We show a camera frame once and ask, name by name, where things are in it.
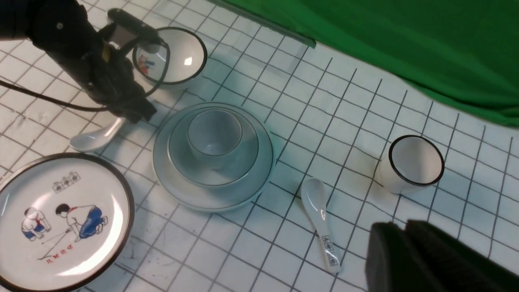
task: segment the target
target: ceramic plate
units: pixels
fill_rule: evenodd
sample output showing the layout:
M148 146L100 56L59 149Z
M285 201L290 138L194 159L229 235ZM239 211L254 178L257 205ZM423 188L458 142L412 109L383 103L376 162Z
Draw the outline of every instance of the ceramic plate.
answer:
M77 290L104 272L133 225L130 187L110 163L61 153L0 186L0 284L14 291Z
M224 169L214 170L198 162L189 147L187 130L193 118L208 109L210 108L193 111L180 120L168 141L168 145L170 146L168 154L170 160L175 164L175 167L187 179L209 187L222 186L245 177L256 162L259 143L256 131L251 123L241 114L231 111L240 121L243 128L241 141L241 143L244 143L243 151L240 152L233 163Z
M168 138L175 126L189 113L203 108L222 108L238 112L254 127L259 150L256 163L243 179L221 187L201 187L185 179L168 159ZM207 102L185 108L173 115L160 130L153 148L153 167L164 188L181 204L199 211L224 212L257 197L270 181L275 166L272 140L264 125L251 114L233 105Z

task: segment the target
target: black cable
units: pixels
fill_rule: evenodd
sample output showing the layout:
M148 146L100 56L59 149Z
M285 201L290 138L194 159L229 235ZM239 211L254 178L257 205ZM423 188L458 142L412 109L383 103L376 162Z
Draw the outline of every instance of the black cable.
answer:
M163 46L166 49L166 64L164 66L164 71L162 72L162 75L160 76L160 78L157 81L157 83L150 89L150 91L148 91L144 95L144 98L149 97L151 94L153 94L160 87L160 85L164 82L164 79L166 78L166 74L168 73L169 62L170 62L170 59L171 59L171 50L169 48L169 45L166 44L165 42L162 42L160 45ZM60 105L62 107L71 108L71 109L74 109L74 110L79 110L79 111L84 111L84 112L106 112L106 111L118 108L121 105L124 105L124 104L127 104L127 103L132 103L132 102L134 102L137 99L137 98L133 98L133 99L130 99L128 101L119 102L117 104L107 105L107 106L101 107L101 108L89 108L89 107L82 107L81 105L76 105L76 104L72 104L72 103L69 103L69 102L61 101L61 100L56 99L56 98L48 97L48 96L39 94L37 92L25 89L23 87L7 83L7 82L5 82L3 80L0 80L0 85L4 86L6 88L12 89L12 90L21 92L23 94L26 94L26 95L29 95L29 96L33 96L35 98L39 98L39 99L43 99L43 100L48 101L48 102L52 102L52 103Z

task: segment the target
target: ceramic spoon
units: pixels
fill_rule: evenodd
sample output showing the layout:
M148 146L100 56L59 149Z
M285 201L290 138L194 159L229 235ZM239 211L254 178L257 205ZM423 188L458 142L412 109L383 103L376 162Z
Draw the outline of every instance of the ceramic spoon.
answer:
M92 152L103 148L110 143L126 122L125 118L118 117L114 122L97 131L76 135L70 139L70 147L78 152Z
M340 261L335 255L328 221L326 220L326 192L322 181L311 178L303 182L301 186L301 199L306 213L310 216L313 226L316 228L321 245L324 249L325 262L328 271L336 274L340 271Z

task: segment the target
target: stacked dishes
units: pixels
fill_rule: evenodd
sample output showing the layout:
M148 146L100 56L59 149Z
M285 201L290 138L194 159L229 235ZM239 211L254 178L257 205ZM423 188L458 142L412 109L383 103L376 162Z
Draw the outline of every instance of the stacked dishes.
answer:
M245 110L209 102L185 108L160 130L153 165L181 204L224 212L243 206L267 185L275 166L268 130Z

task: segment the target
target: green cloth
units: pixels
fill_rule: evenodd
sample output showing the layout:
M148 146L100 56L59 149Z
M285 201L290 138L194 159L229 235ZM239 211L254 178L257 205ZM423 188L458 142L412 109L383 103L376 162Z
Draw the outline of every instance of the green cloth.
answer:
M387 70L446 105L519 126L518 0L227 0Z

